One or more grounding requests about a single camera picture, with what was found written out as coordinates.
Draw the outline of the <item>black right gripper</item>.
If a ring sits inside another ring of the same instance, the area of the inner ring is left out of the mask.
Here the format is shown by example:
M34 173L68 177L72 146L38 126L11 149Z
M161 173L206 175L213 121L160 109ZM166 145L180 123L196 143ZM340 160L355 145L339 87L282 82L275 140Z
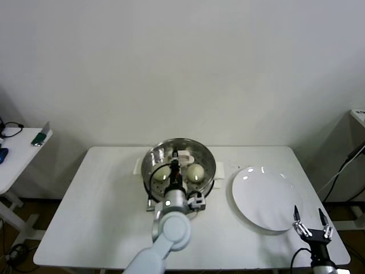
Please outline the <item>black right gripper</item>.
M333 227L330 226L329 221L323 211L319 208L319 216L323 225L323 230L308 229L301 222L300 214L297 206L294 206L294 222L293 227L302 240L307 243L311 251L312 261L330 261L330 255L327 245L333 235Z

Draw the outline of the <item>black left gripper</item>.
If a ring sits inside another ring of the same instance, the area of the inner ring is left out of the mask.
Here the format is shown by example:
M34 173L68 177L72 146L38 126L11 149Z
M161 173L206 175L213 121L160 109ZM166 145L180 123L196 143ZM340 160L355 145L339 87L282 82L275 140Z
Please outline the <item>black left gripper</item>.
M178 157L179 151L177 148L173 149L172 157ZM167 191L172 190L180 190L185 191L183 186L183 177L180 174L180 163L178 159L173 159L170 163L171 174L169 176L169 186L167 187Z

